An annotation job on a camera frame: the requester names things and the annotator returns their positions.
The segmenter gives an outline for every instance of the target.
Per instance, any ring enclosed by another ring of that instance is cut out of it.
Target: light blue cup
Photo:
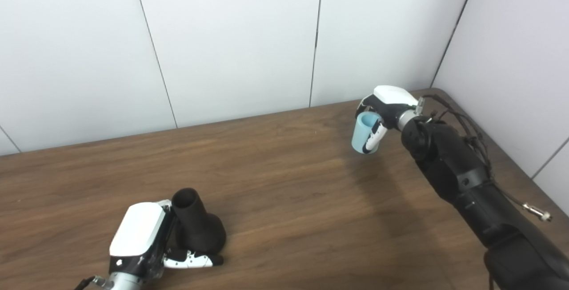
[[[356,128],[352,136],[352,147],[354,150],[364,153],[362,148],[372,132],[372,126],[379,118],[381,118],[379,114],[370,111],[362,112],[357,116]],[[375,151],[377,151],[377,146],[370,153],[374,153]]]

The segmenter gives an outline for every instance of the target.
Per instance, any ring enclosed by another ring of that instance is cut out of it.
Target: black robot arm
[[[389,112],[382,118],[397,125],[402,144],[435,192],[457,209],[488,249],[484,263],[496,284],[502,290],[569,290],[569,260],[506,198],[494,181],[485,150],[480,153],[483,142],[462,137],[440,118],[420,113],[410,117],[409,111],[420,111],[421,107],[412,106],[407,97],[399,102],[393,88],[377,87],[372,95],[376,98],[367,100],[371,103],[367,108]],[[458,114],[439,97],[435,99],[447,112]],[[358,112],[364,110],[362,105],[364,101]],[[543,221],[551,220],[549,213],[526,203],[520,205]]]

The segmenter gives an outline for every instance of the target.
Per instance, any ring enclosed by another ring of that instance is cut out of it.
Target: black cup
[[[176,242],[180,248],[217,254],[225,245],[225,229],[217,215],[207,213],[197,191],[181,189],[172,197],[178,218]]]

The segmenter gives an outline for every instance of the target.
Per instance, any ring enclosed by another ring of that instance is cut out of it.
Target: metal connector
[[[535,215],[536,217],[539,218],[539,220],[544,221],[544,222],[551,222],[551,220],[553,220],[553,216],[551,215],[551,213],[547,212],[547,211],[543,211],[539,208],[534,207],[533,205],[528,205],[527,203],[522,204],[522,208],[526,211],[528,211],[529,213],[531,213],[532,215]]]
[[[110,290],[114,286],[114,282],[108,281],[102,276],[95,276],[93,283],[101,287],[104,290]]]
[[[425,98],[420,97],[417,106],[415,107],[415,114],[420,116],[423,113],[423,106],[425,105]]]

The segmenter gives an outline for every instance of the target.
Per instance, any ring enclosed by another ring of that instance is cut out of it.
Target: wall seam
[[[445,59],[445,56],[447,55],[447,51],[449,50],[449,46],[451,45],[451,41],[453,40],[453,37],[455,36],[455,32],[457,31],[457,26],[459,26],[459,22],[461,21],[462,15],[464,13],[464,8],[466,8],[467,3],[468,3],[468,0],[464,0],[464,4],[463,4],[463,7],[461,9],[461,13],[459,14],[459,18],[457,19],[457,23],[455,24],[455,27],[453,28],[453,32],[451,33],[451,37],[449,38],[449,41],[447,42],[447,46],[445,47],[445,51],[443,51],[443,57],[441,57],[441,61],[439,62],[439,66],[437,67],[437,70],[435,71],[435,75],[433,75],[433,81],[431,81],[431,85],[429,85],[429,88],[432,88],[433,85],[435,84],[435,79],[437,78],[437,74],[439,74],[439,69],[441,69],[441,65],[443,65],[443,60]]]
[[[150,43],[152,44],[152,50],[154,51],[154,57],[156,58],[156,63],[158,64],[158,69],[160,71],[160,77],[162,77],[162,83],[164,84],[164,90],[166,91],[166,97],[170,105],[170,110],[172,112],[172,117],[174,119],[174,124],[177,126],[176,114],[174,114],[174,109],[172,107],[172,101],[170,100],[170,94],[168,93],[168,87],[166,87],[166,81],[164,79],[164,73],[162,73],[162,66],[160,65],[160,60],[158,59],[158,53],[156,52],[156,47],[154,45],[154,39],[152,39],[152,33],[150,32],[150,26],[148,25],[148,19],[146,18],[146,12],[144,10],[144,5],[142,5],[142,0],[140,2],[140,8],[142,9],[142,15],[144,15],[144,22],[146,23],[146,29],[148,30],[148,36],[150,37]]]
[[[313,74],[310,80],[310,97],[309,97],[309,107],[313,104],[313,85],[314,85],[314,66],[317,60],[317,46],[318,46],[318,26],[320,24],[320,8],[322,0],[318,0],[318,15],[317,15],[317,32],[314,40],[314,55],[313,55]]]
[[[18,152],[21,153],[22,150],[20,150],[20,148],[18,148],[18,145],[16,144],[16,142],[14,142],[14,140],[12,140],[12,138],[10,138],[8,133],[6,133],[6,131],[4,131],[4,128],[2,128],[1,125],[0,125],[0,131],[2,131],[4,133],[4,135],[6,136],[6,138],[8,138],[8,140],[10,140],[10,142],[12,142],[12,144],[16,147],[16,150],[18,150]]]
[[[549,164],[549,162],[551,162],[551,160],[553,160],[553,158],[555,158],[555,156],[567,145],[567,142],[569,142],[569,137],[565,139],[565,142],[563,142],[563,144],[561,144],[561,146],[557,148],[557,150],[555,150],[553,154],[551,154],[551,156],[545,161],[545,163],[541,167],[539,167],[539,169],[535,172],[535,174],[531,176],[532,180],[535,179],[535,177],[537,177],[537,175],[540,172],[542,172],[543,169],[545,169],[545,167]]]

